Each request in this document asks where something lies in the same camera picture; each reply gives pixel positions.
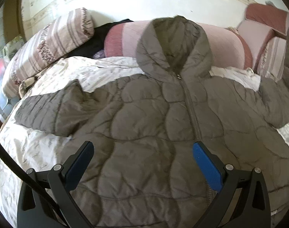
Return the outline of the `large striped floral cushion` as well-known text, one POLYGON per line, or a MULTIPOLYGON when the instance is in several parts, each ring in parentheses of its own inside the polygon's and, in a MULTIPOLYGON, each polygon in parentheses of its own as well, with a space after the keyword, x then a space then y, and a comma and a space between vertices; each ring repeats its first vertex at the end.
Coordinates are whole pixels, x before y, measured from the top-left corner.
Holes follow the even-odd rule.
POLYGON ((283 76, 283 67, 287 41, 274 37, 267 43, 258 62, 257 73, 260 76, 279 81, 283 76))

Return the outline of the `small striped floral pillow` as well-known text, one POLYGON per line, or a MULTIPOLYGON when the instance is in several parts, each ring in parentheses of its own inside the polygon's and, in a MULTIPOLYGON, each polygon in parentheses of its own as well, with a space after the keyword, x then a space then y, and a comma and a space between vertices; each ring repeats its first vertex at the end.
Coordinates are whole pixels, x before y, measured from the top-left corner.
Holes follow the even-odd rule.
POLYGON ((35 76, 93 35, 93 19, 86 8, 72 10, 55 19, 13 56, 3 76, 3 94, 9 99, 16 97, 22 81, 35 76))

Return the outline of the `pink red-edged square cushion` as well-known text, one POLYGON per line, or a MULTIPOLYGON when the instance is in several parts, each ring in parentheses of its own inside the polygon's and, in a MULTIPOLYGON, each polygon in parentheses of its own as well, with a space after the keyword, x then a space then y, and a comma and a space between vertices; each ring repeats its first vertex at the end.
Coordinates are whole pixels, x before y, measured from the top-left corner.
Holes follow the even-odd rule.
POLYGON ((257 70, 260 57, 269 42, 275 36, 272 27, 255 21, 244 20, 238 26, 238 33, 247 43, 252 57, 252 70, 257 70))

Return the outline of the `upper pink red cushion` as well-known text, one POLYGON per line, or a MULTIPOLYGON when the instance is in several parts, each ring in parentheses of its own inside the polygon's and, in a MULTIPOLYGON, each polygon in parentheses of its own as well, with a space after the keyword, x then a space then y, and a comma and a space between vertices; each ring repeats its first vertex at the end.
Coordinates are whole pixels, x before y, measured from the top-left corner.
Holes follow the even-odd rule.
POLYGON ((267 25, 283 36, 286 36, 289 30, 289 12, 271 5, 249 4, 245 11, 245 18, 267 25))

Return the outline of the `black garment behind pillows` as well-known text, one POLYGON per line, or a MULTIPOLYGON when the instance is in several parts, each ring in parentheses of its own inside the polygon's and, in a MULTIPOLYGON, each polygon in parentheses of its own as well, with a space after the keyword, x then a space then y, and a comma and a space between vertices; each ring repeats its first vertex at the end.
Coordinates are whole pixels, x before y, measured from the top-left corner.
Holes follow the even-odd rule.
POLYGON ((122 23, 133 22, 130 19, 125 19, 119 22, 112 22, 104 24, 100 27, 94 29, 94 35, 87 42, 72 50, 66 55, 66 58, 73 56, 81 56, 92 59, 102 59, 105 58, 104 54, 104 41, 113 26, 122 23))

